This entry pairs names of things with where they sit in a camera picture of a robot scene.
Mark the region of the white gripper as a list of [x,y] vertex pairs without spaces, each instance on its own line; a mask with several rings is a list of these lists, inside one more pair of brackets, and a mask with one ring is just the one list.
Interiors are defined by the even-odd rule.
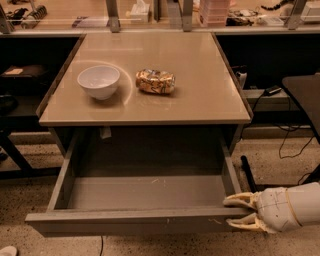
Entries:
[[237,229],[278,233],[301,227],[291,205],[288,189],[284,187],[268,188],[263,192],[233,194],[223,200],[223,205],[257,209],[257,214],[226,220],[229,226]]

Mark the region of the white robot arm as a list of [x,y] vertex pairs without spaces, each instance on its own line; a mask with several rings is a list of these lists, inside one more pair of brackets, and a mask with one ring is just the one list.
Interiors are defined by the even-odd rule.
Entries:
[[228,196],[223,204],[252,209],[240,219],[227,219],[234,228],[279,233],[320,224],[320,183],[268,188]]

